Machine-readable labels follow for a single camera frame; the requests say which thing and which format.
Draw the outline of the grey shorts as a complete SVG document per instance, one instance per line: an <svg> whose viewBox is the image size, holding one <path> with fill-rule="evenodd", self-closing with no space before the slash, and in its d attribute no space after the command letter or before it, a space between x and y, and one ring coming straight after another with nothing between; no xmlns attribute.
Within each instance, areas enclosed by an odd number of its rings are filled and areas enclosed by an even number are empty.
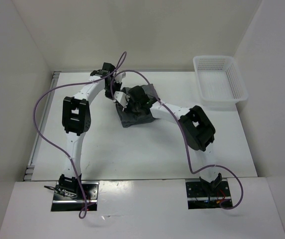
<svg viewBox="0 0 285 239"><path fill-rule="evenodd" d="M151 89L153 84L149 85L141 85L141 87L144 89L145 93L149 97L149 102L147 103L147 107L149 108L149 114L133 114L129 112L125 112L122 106L116 103L116 111L118 113L119 119L121 121L122 127L123 128L128 128L133 125L138 125L138 124L145 124L145 123L151 123L155 120L155 118L152 116L150 107L152 106L153 103L155 103L157 100L156 98L158 97L158 94L155 89ZM121 89L121 92L127 93L129 90L129 87L124 87Z"/></svg>

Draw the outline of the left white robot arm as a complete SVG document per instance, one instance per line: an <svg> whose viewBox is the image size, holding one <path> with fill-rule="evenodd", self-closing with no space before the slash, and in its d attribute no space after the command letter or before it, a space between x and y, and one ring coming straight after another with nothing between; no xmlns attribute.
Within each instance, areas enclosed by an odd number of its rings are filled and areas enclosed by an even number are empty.
<svg viewBox="0 0 285 239"><path fill-rule="evenodd" d="M81 152L84 137L91 126L90 104L95 97L105 91L105 96L112 99L111 91L118 91L121 81L112 82L115 75L115 66L104 63L100 70L94 70L89 77L89 83L83 86L72 97L63 100L62 125L67 137L66 152L68 161L59 178L59 190L64 190L71 199L82 194L81 179Z"/></svg>

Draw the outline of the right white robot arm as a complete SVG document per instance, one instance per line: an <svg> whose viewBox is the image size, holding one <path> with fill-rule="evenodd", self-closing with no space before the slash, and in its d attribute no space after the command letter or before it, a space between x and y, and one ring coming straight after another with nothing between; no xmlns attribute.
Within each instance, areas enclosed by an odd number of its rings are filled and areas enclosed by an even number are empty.
<svg viewBox="0 0 285 239"><path fill-rule="evenodd" d="M121 90L124 105L118 111L124 128L156 120L172 122L179 127L185 144L191 174L199 174L202 192L212 196L219 189L221 173L213 154L216 129L202 107L179 107L167 104L158 96L153 85L141 85Z"/></svg>

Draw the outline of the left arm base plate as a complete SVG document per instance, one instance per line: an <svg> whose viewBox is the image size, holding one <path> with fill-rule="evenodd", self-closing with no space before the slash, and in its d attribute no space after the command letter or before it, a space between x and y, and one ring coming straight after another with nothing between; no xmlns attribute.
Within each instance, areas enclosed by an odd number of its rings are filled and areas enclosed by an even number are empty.
<svg viewBox="0 0 285 239"><path fill-rule="evenodd" d="M97 211L98 182L85 182L83 188L87 199L87 211ZM58 183L53 194L52 212L80 211L85 206L81 191L76 194L65 189L58 189Z"/></svg>

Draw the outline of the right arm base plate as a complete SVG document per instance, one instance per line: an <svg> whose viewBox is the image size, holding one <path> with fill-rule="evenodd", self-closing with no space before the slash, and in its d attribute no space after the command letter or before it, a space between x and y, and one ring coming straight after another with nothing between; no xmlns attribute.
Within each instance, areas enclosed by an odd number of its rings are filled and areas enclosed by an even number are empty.
<svg viewBox="0 0 285 239"><path fill-rule="evenodd" d="M186 180L185 184L189 210L220 208L220 203L225 208L233 207L229 185L226 180L222 180L210 194L204 191L199 179Z"/></svg>

